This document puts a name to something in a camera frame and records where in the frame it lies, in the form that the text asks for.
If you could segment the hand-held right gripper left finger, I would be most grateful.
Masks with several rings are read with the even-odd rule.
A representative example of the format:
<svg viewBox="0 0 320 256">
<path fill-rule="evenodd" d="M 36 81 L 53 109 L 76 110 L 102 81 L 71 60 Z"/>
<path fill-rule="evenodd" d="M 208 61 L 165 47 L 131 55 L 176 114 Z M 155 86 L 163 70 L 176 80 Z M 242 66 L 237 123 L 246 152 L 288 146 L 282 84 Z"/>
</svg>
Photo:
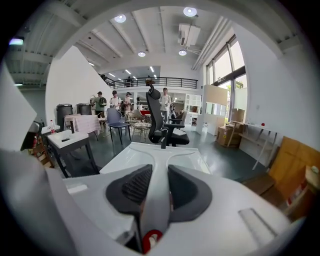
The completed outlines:
<svg viewBox="0 0 320 256">
<path fill-rule="evenodd" d="M 122 214 L 139 215 L 152 174 L 153 166 L 145 164 L 112 181 L 105 192 L 108 202 Z"/>
</svg>

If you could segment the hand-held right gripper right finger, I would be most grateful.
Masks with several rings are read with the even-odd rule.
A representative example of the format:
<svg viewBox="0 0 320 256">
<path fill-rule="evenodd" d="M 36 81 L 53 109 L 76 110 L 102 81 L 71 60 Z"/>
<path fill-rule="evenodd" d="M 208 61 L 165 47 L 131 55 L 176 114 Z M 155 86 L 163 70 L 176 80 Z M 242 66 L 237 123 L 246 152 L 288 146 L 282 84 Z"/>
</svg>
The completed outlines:
<svg viewBox="0 0 320 256">
<path fill-rule="evenodd" d="M 197 219 L 212 202 L 212 190 L 201 179 L 187 173 L 187 169 L 170 164 L 168 166 L 169 189 L 173 211 L 169 222 L 189 222 Z"/>
</svg>

